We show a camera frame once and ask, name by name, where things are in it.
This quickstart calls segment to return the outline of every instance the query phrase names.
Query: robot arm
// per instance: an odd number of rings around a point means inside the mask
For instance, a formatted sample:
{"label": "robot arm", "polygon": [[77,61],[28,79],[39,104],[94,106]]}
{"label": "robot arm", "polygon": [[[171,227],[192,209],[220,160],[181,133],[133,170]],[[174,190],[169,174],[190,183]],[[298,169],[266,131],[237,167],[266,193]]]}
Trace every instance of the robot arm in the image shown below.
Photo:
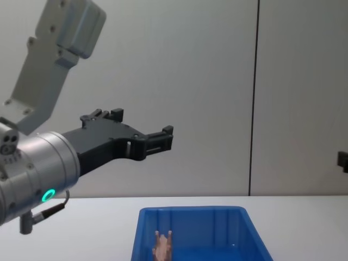
{"label": "robot arm", "polygon": [[32,215],[32,209],[74,186],[80,176],[116,158],[144,160],[170,150],[173,127],[144,135],[123,124],[123,110],[96,110],[82,127],[63,135],[50,132],[18,142],[51,115],[69,69],[88,58],[105,12],[91,0],[48,0],[36,38],[15,89],[0,112],[0,226],[20,217],[20,231],[64,209],[62,204]]}

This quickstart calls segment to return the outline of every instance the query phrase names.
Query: green led ring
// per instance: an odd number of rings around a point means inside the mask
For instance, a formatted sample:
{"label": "green led ring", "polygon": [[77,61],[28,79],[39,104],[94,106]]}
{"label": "green led ring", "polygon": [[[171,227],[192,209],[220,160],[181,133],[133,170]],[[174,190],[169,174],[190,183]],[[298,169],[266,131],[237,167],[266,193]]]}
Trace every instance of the green led ring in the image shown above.
{"label": "green led ring", "polygon": [[54,189],[49,189],[46,191],[46,193],[42,196],[42,201],[46,202],[49,201],[52,197],[55,195],[55,190]]}

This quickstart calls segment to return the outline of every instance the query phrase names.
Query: blue plastic bin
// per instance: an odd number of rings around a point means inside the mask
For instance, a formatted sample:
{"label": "blue plastic bin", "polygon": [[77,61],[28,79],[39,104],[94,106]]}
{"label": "blue plastic bin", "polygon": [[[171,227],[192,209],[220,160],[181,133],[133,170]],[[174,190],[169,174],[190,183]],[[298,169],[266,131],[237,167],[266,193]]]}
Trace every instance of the blue plastic bin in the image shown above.
{"label": "blue plastic bin", "polygon": [[153,261],[155,231],[172,230],[172,261],[272,261],[241,207],[165,207],[140,211],[132,261]]}

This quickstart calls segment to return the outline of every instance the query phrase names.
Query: white tabletop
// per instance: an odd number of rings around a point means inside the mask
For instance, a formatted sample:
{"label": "white tabletop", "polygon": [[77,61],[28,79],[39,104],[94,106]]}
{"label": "white tabletop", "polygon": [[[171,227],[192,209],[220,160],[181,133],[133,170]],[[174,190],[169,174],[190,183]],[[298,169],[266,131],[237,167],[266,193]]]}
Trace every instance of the white tabletop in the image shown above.
{"label": "white tabletop", "polygon": [[127,261],[141,208],[211,205],[246,208],[274,261],[348,260],[348,196],[72,199],[31,235],[0,227],[0,259]]}

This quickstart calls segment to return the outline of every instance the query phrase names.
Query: gray wall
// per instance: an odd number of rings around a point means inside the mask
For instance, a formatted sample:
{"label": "gray wall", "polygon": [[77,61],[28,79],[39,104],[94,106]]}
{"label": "gray wall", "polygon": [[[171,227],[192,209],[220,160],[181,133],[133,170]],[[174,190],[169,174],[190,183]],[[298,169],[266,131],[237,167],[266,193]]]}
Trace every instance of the gray wall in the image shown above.
{"label": "gray wall", "polygon": [[[247,195],[257,1],[95,2],[108,15],[100,40],[38,131],[69,131],[83,114],[121,107],[127,124],[145,133],[171,124],[175,138],[170,152],[84,176],[72,196]],[[44,3],[2,1],[1,97]]]}
{"label": "gray wall", "polygon": [[261,0],[252,195],[347,194],[348,1]]}

